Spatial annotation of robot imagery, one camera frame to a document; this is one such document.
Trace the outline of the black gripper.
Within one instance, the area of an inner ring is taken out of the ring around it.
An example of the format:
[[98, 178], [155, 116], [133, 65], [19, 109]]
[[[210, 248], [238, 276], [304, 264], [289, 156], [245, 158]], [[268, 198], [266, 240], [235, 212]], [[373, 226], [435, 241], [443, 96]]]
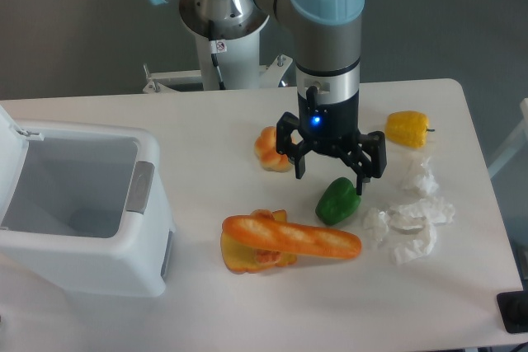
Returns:
[[[301, 95], [297, 98], [299, 119], [285, 112], [276, 123], [276, 151], [287, 156], [299, 180], [305, 173], [304, 156], [310, 151], [339, 157], [356, 173], [356, 193], [362, 195], [365, 183], [383, 175], [387, 154], [383, 132], [359, 132], [359, 95], [336, 104], [317, 105], [313, 114], [308, 101]], [[300, 143], [293, 142], [295, 131], [303, 139]]]

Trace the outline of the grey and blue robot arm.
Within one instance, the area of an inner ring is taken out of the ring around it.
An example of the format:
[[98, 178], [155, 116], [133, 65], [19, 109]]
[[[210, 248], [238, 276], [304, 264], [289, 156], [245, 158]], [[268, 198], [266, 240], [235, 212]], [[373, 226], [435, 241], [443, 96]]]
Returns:
[[358, 127], [365, 0], [150, 0], [175, 3], [194, 35], [203, 88], [257, 88], [260, 32], [269, 20], [293, 37], [299, 112], [276, 126], [276, 150], [304, 174], [308, 153], [338, 158], [356, 188], [383, 175], [384, 135]]

